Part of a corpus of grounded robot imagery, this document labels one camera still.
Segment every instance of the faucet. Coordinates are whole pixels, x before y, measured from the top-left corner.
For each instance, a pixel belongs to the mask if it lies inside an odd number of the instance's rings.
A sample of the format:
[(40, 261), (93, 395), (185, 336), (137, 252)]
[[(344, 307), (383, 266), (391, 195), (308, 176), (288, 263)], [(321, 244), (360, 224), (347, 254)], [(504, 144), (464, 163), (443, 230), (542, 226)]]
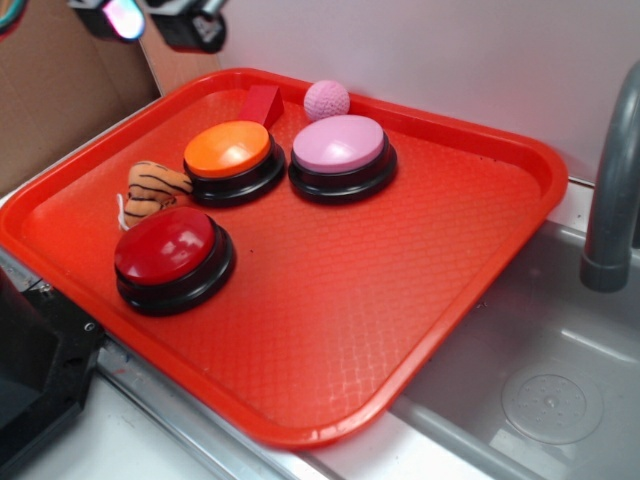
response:
[(624, 288), (640, 247), (640, 61), (618, 94), (596, 179), (580, 279), (598, 292)]

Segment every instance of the white wall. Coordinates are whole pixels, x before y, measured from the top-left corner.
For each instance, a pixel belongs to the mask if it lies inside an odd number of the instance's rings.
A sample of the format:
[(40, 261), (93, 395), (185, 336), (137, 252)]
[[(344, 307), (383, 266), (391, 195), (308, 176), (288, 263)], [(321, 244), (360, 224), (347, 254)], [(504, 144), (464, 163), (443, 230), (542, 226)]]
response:
[(640, 0), (230, 0), (247, 66), (525, 134), (593, 180)]

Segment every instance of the plastic tray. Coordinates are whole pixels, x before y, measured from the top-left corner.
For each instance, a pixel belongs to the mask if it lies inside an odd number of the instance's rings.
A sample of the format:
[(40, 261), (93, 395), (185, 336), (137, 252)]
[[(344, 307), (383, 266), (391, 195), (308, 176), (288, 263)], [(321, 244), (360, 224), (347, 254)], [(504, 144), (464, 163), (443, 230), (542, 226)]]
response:
[(251, 85), (279, 85), (271, 128), (287, 152), (309, 83), (255, 70), (198, 79), (117, 125), (18, 192), (1, 242), (116, 338), (254, 438), (330, 443), (385, 410), (561, 200), (567, 171), (545, 145), (352, 95), (399, 170), (352, 205), (297, 197), (288, 179), (239, 207), (206, 209), (238, 265), (215, 297), (166, 318), (118, 296), (116, 194), (142, 159), (180, 170), (200, 131), (237, 117)]

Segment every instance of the sink drain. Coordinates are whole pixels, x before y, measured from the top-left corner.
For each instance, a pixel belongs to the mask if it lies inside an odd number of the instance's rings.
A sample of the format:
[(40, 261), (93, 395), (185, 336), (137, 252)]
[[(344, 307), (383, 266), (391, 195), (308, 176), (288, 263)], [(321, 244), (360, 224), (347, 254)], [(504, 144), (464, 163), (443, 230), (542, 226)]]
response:
[(574, 443), (602, 419), (597, 387), (567, 366), (538, 364), (516, 372), (502, 390), (509, 421), (524, 435), (544, 443)]

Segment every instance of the button cap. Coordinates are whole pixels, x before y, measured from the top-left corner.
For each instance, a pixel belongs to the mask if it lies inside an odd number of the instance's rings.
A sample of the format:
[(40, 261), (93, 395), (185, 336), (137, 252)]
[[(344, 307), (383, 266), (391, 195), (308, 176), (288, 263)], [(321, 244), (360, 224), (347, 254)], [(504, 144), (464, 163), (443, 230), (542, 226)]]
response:
[(344, 173), (373, 161), (384, 146), (378, 122), (360, 115), (337, 115), (305, 127), (293, 141), (301, 167), (316, 173)]
[(138, 285), (160, 285), (193, 271), (215, 243), (209, 217), (189, 207), (158, 212), (128, 230), (118, 242), (115, 266)]
[(246, 172), (269, 153), (271, 140), (266, 128), (256, 122), (238, 120), (209, 128), (194, 137), (184, 160), (196, 175), (225, 178)]

